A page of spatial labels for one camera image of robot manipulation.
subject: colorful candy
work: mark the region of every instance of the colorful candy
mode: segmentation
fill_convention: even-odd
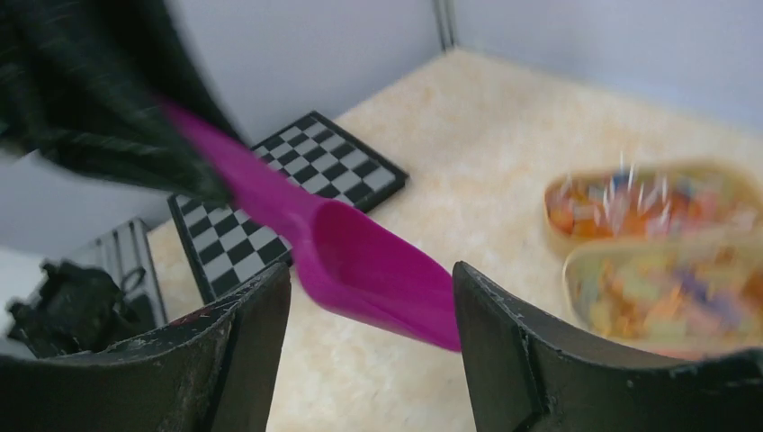
[[[713,175],[637,175],[621,169],[596,181],[567,178],[545,197],[551,224],[575,237],[667,237],[700,230],[752,230],[759,213]]]
[[[582,310],[596,332],[632,340],[763,341],[763,269],[740,265],[729,248],[680,263],[670,256],[644,258],[602,262],[597,286],[581,283],[593,268],[573,278],[574,299],[588,299]],[[585,293],[592,289],[594,297]]]

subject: scoop handle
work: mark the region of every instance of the scoop handle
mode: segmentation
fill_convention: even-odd
[[[251,150],[206,121],[167,100],[166,117],[210,162],[230,188],[233,205],[295,244],[306,233],[321,198],[289,183]]]

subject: black and white checkered mat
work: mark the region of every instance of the black and white checkered mat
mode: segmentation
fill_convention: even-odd
[[[401,189],[399,168],[347,131],[311,112],[252,150],[312,194],[368,212]],[[205,302],[214,302],[277,261],[291,263],[289,245],[244,212],[183,196],[170,210]]]

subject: wooden bowl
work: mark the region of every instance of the wooden bowl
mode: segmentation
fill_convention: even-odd
[[[590,241],[613,242],[622,240],[631,241],[654,239],[634,235],[623,235],[606,238],[582,237],[574,234],[568,234],[552,223],[548,207],[548,196],[552,191],[558,190],[558,188],[560,188],[566,181],[568,181],[568,178],[571,178],[573,181],[582,180],[584,182],[600,183],[602,178],[611,177],[614,173],[617,172],[617,170],[619,170],[619,168],[610,168],[599,171],[587,171],[575,173],[569,176],[561,175],[557,179],[553,180],[548,185],[548,187],[546,187],[543,194],[544,231],[549,248],[551,248],[555,254],[560,257],[565,257],[573,249]],[[736,166],[719,163],[714,160],[697,160],[669,165],[642,166],[639,167],[638,170],[638,176],[655,176],[657,174],[666,174],[668,176],[718,176],[724,181],[726,187],[733,190],[733,193],[739,200],[744,201],[751,208],[758,211],[761,216],[763,216],[763,193],[761,192],[761,189],[753,180],[751,175],[748,175]],[[763,221],[763,218],[759,218],[759,223],[756,225],[755,230],[763,228],[761,221]],[[724,237],[729,235],[730,231],[733,231],[733,229],[730,227],[723,229],[707,229],[700,232],[693,232],[692,237]]]
[[[597,302],[604,289],[602,280],[598,279],[598,277],[601,276],[601,272],[603,272],[606,266],[611,266],[615,271],[622,272],[617,273],[617,278],[622,281],[624,274],[628,275],[627,272],[634,271],[634,268],[640,268],[638,266],[642,264],[637,266],[636,260],[639,263],[644,263],[644,266],[650,266],[647,263],[652,262],[655,265],[659,265],[660,262],[669,262],[669,260],[678,260],[678,262],[691,260],[695,262],[700,259],[723,259],[724,254],[726,254],[726,258],[733,260],[727,261],[727,263],[732,262],[734,267],[730,267],[730,265],[723,267],[714,265],[716,266],[714,270],[718,273],[712,274],[715,275],[713,277],[721,277],[720,281],[723,283],[719,282],[718,284],[723,284],[724,286],[745,286],[743,283],[739,284],[739,281],[746,280],[747,276],[744,272],[751,272],[753,269],[763,269],[763,237],[756,235],[747,238],[727,238],[723,240],[695,238],[652,242],[597,242],[579,247],[570,254],[562,269],[563,291],[570,315],[573,317],[573,324],[600,337],[630,347],[679,358],[696,359],[744,347],[763,346],[763,327],[760,330],[757,328],[754,331],[746,330],[750,333],[735,338],[727,336],[709,337],[707,335],[701,337],[679,337],[672,336],[669,332],[666,332],[654,338],[646,339],[622,337],[620,336],[621,332],[606,334],[602,330],[604,326],[601,324],[601,319],[597,324],[594,318],[592,318],[597,311],[593,310],[592,305]],[[631,266],[621,266],[623,263],[629,263]],[[725,285],[723,277],[727,274],[730,278],[729,281],[732,281],[732,278],[736,279]],[[640,284],[644,280],[646,279],[636,277],[631,284],[621,289],[623,289],[625,294],[628,291],[631,293],[637,292],[642,288]],[[742,301],[744,301],[746,306],[760,311],[759,316],[763,320],[763,301],[748,301],[750,297],[741,294],[742,291],[744,290],[740,290],[737,294],[729,295],[736,295],[734,298],[743,299]]]

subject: pink plastic scoop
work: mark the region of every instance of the pink plastic scoop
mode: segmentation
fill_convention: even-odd
[[[289,183],[185,109],[163,106],[227,183],[234,205],[291,243],[297,275],[313,301],[380,329],[461,350],[453,282],[434,259],[361,211]]]

